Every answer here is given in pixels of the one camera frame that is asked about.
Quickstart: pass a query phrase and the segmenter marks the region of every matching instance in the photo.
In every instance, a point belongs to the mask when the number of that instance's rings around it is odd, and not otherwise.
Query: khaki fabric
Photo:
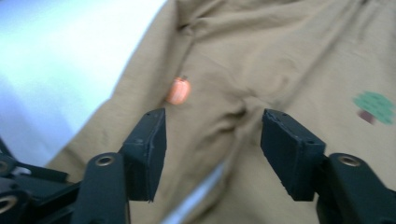
[[[396,1],[169,0],[111,99],[49,167],[82,178],[94,155],[118,151],[141,116],[165,107],[168,149],[154,203],[133,223],[160,223],[221,162],[219,183],[186,223],[318,223],[260,149],[264,108],[285,111],[327,143],[367,161],[396,189]],[[164,101],[187,77],[182,105]],[[386,97],[389,123],[359,116],[365,92]]]

